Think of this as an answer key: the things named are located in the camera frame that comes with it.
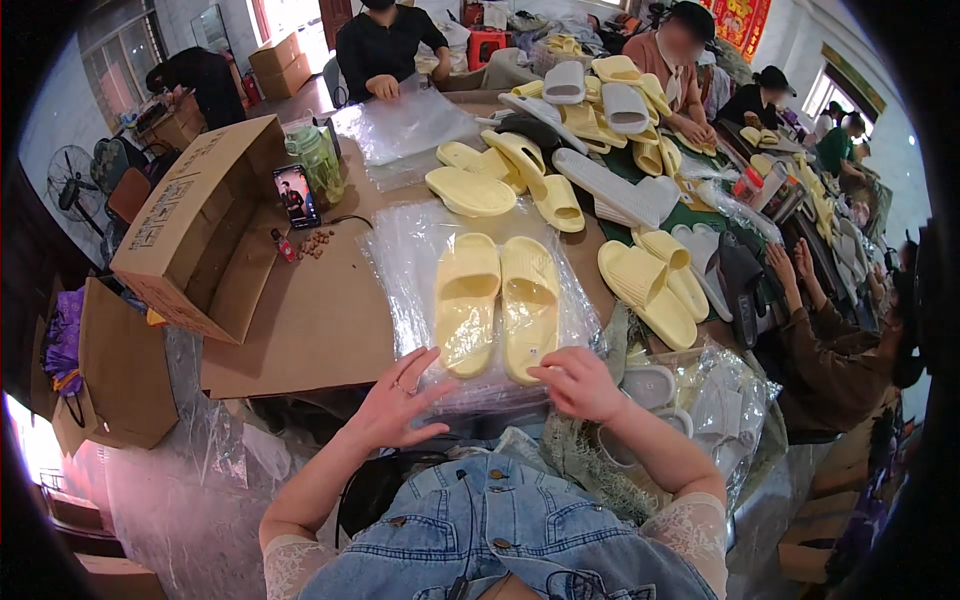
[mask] door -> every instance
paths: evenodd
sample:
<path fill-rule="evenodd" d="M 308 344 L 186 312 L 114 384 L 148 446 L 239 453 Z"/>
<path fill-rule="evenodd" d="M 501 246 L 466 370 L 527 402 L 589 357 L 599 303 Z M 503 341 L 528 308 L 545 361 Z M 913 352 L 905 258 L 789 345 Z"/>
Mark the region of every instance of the door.
<path fill-rule="evenodd" d="M 327 48 L 333 50 L 337 47 L 337 32 L 352 18 L 350 0 L 320 0 L 320 19 L 324 22 Z"/>

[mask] black cap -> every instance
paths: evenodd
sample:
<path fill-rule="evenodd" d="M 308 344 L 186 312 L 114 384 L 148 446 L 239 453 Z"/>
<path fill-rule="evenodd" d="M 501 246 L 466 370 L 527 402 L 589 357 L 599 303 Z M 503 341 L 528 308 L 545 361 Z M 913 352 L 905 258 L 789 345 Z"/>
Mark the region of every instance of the black cap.
<path fill-rule="evenodd" d="M 766 87 L 767 89 L 785 89 L 793 94 L 794 98 L 797 97 L 797 90 L 787 82 L 786 75 L 783 75 L 783 71 L 772 64 L 760 73 L 755 73 L 754 81 L 760 84 L 761 87 Z"/>
<path fill-rule="evenodd" d="M 683 0 L 670 7 L 667 19 L 677 19 L 700 41 L 707 43 L 716 37 L 713 13 L 699 2 Z"/>

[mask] smartphone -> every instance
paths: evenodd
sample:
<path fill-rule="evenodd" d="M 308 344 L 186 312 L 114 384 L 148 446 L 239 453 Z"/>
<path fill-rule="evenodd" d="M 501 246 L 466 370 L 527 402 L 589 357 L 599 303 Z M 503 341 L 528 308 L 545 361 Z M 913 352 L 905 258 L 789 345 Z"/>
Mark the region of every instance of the smartphone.
<path fill-rule="evenodd" d="M 274 184 L 287 217 L 294 229 L 314 228 L 320 222 L 316 201 L 306 181 L 303 165 L 295 164 L 274 171 Z"/>

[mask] hand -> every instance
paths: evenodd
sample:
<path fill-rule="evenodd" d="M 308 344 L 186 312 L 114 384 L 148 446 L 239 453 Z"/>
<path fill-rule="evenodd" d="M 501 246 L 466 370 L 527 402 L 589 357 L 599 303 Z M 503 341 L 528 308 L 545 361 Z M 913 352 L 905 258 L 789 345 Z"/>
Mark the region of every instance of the hand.
<path fill-rule="evenodd" d="M 707 141 L 707 134 L 704 133 L 704 129 L 686 117 L 677 115 L 677 119 L 670 124 L 670 127 L 674 131 L 682 133 L 693 144 L 702 144 Z"/>
<path fill-rule="evenodd" d="M 400 85 L 393 75 L 377 75 L 367 80 L 367 91 L 380 100 L 391 100 L 400 95 Z"/>
<path fill-rule="evenodd" d="M 800 241 L 794 246 L 793 260 L 797 263 L 797 271 L 800 272 L 804 282 L 810 283 L 817 278 L 813 272 L 813 254 L 810 253 L 810 247 L 806 244 L 805 239 L 800 238 Z"/>
<path fill-rule="evenodd" d="M 783 246 L 767 242 L 767 262 L 774 268 L 786 292 L 798 289 L 797 274 L 793 272 L 793 264 L 790 263 L 790 258 L 786 255 Z"/>
<path fill-rule="evenodd" d="M 632 404 L 613 385 L 603 361 L 583 347 L 550 352 L 527 373 L 547 385 L 557 410 L 577 419 L 606 423 Z"/>
<path fill-rule="evenodd" d="M 456 381 L 438 383 L 415 396 L 404 392 L 416 393 L 420 376 L 438 356 L 439 348 L 417 348 L 396 361 L 376 382 L 344 430 L 348 430 L 351 438 L 367 451 L 382 447 L 403 448 L 448 432 L 450 428 L 444 423 L 413 429 L 410 421 L 456 389 Z"/>

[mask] window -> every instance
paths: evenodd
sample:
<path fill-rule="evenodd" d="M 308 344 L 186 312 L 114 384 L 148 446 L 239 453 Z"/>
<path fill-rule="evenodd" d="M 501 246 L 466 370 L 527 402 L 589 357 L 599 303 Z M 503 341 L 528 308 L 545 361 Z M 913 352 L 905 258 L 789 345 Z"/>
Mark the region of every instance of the window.
<path fill-rule="evenodd" d="M 147 73 L 165 58 L 153 0 L 114 0 L 94 9 L 78 31 L 84 71 L 108 127 L 150 97 Z"/>
<path fill-rule="evenodd" d="M 804 112 L 808 114 L 811 119 L 816 119 L 817 116 L 827 108 L 830 102 L 836 102 L 843 107 L 845 112 L 857 111 L 863 116 L 863 122 L 867 126 L 867 132 L 863 137 L 856 138 L 853 143 L 860 144 L 867 141 L 871 133 L 874 132 L 874 123 L 868 116 L 869 112 L 865 112 L 851 100 L 850 96 L 830 78 L 826 69 L 821 69 L 820 74 L 817 75 L 816 82 L 813 84 L 813 89 L 810 90 L 810 95 L 806 97 L 806 102 L 804 102 Z"/>

